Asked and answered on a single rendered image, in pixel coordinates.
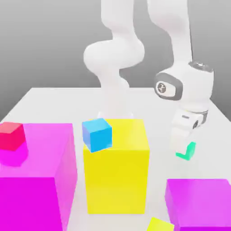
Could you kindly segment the large purple box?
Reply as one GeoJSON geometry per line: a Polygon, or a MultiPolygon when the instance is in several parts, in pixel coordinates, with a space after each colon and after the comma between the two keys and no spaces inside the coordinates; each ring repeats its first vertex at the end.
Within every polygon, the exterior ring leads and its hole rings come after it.
{"type": "Polygon", "coordinates": [[[168,179],[165,202],[174,231],[231,231],[226,179],[168,179]]]}

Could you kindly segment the large magenta box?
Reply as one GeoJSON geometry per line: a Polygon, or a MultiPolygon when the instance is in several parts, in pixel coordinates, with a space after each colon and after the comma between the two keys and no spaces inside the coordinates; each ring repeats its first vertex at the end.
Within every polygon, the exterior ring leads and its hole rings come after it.
{"type": "Polygon", "coordinates": [[[0,149],[0,231],[67,231],[78,177],[73,126],[23,128],[20,147],[0,149]]]}

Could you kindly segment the small green cube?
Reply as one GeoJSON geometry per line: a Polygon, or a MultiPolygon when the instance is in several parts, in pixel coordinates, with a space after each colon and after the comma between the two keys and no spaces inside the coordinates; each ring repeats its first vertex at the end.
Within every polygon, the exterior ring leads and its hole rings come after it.
{"type": "Polygon", "coordinates": [[[187,149],[186,149],[185,154],[176,152],[176,156],[177,156],[177,157],[180,157],[180,158],[182,158],[182,159],[185,159],[185,160],[187,160],[187,161],[189,161],[189,160],[192,158],[192,156],[194,155],[195,146],[196,146],[196,142],[191,142],[191,143],[187,146],[187,149]]]}

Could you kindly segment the small red cube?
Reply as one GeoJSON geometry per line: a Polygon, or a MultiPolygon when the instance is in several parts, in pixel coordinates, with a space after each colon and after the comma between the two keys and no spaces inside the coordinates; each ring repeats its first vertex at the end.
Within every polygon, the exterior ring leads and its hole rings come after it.
{"type": "Polygon", "coordinates": [[[15,151],[25,140],[23,124],[14,122],[0,124],[0,149],[15,151]]]}

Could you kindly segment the large yellow box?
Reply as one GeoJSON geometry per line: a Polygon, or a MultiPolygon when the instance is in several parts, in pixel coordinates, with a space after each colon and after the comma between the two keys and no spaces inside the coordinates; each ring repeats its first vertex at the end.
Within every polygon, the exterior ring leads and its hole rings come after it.
{"type": "Polygon", "coordinates": [[[150,148],[142,119],[108,119],[112,147],[83,147],[89,214],[144,214],[150,148]]]}

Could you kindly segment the small yellow cube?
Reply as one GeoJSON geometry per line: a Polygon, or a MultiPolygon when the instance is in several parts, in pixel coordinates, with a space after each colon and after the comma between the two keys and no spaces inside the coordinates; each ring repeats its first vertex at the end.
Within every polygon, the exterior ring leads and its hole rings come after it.
{"type": "Polygon", "coordinates": [[[174,231],[174,225],[169,222],[152,217],[148,225],[147,231],[174,231]]]}

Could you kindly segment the small blue cube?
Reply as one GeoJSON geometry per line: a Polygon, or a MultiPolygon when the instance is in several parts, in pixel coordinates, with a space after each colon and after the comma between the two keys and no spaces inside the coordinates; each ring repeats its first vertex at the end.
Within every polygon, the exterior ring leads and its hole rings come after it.
{"type": "Polygon", "coordinates": [[[90,152],[112,147],[112,127],[103,118],[82,122],[82,133],[90,152]]]}

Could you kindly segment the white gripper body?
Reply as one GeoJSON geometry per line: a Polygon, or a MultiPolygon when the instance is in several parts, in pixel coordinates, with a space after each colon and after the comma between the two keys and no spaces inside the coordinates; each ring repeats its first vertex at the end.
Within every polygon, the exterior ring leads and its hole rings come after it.
{"type": "Polygon", "coordinates": [[[191,143],[190,135],[189,130],[173,127],[170,138],[171,149],[176,153],[186,154],[187,147],[191,143]]]}

